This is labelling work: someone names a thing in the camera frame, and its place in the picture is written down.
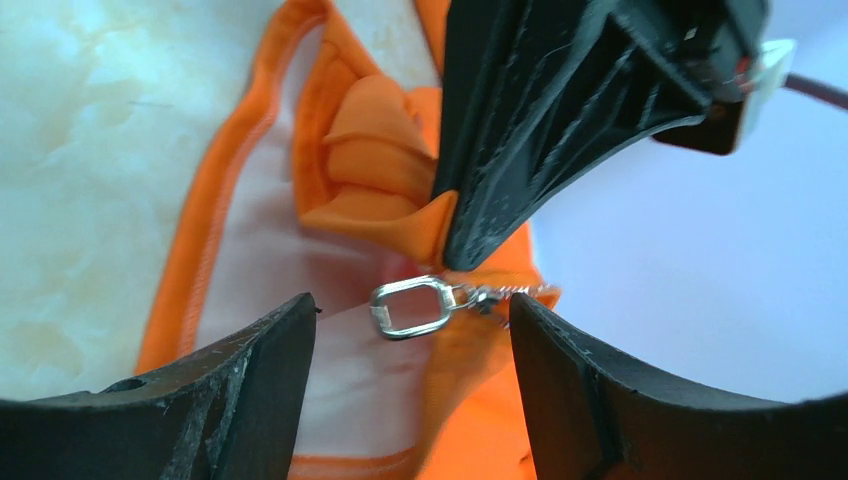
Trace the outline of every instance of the zipper pull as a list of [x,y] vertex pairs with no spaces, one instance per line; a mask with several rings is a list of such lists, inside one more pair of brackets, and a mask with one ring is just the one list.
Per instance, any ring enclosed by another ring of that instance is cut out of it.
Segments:
[[[394,294],[416,288],[431,288],[436,291],[439,299],[439,318],[422,325],[397,329],[392,325],[392,318],[389,315],[386,300]],[[451,317],[453,317],[454,312],[458,310],[475,309],[483,315],[490,315],[495,306],[508,300],[516,293],[538,296],[554,290],[556,288],[550,285],[535,287],[452,285],[439,276],[425,275],[387,283],[374,290],[371,294],[371,318],[374,320],[377,330],[385,338],[389,340],[407,340],[428,335],[442,329],[447,325]],[[503,324],[505,327],[509,325],[505,319]]]

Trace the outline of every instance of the black plastic part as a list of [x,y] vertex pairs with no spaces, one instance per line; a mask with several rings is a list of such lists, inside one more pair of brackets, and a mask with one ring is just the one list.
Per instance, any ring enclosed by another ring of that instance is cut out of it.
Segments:
[[301,295],[101,393],[0,401],[0,478],[286,478],[315,321],[312,297]]
[[745,115],[746,102],[715,102],[707,120],[693,127],[679,127],[654,135],[654,139],[675,147],[688,148],[714,155],[729,155],[739,146],[739,129]]
[[476,268],[613,153],[737,98],[725,76],[756,55],[754,4],[764,15],[763,0],[453,0],[433,188],[459,192],[445,265]]
[[510,325],[540,480],[848,478],[848,394],[787,405],[707,387],[523,295]]

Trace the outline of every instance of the orange garment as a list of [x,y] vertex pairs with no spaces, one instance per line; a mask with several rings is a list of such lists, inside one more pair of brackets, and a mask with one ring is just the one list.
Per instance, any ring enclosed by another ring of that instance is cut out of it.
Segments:
[[[439,69],[446,0],[417,0]],[[324,24],[318,59],[298,106],[292,140],[296,209],[304,227],[366,240],[438,273],[457,192],[430,200],[438,158],[441,91],[404,92],[383,75],[330,0],[288,0],[254,63],[253,85],[199,168],[144,339],[138,371],[193,349],[228,199],[253,132],[273,121],[279,77],[292,51]],[[472,284],[538,285],[528,227],[474,272]],[[540,299],[553,306],[555,295]],[[435,334],[423,385],[418,441],[380,459],[300,457],[321,479],[534,478],[508,334],[480,315],[457,314]]]

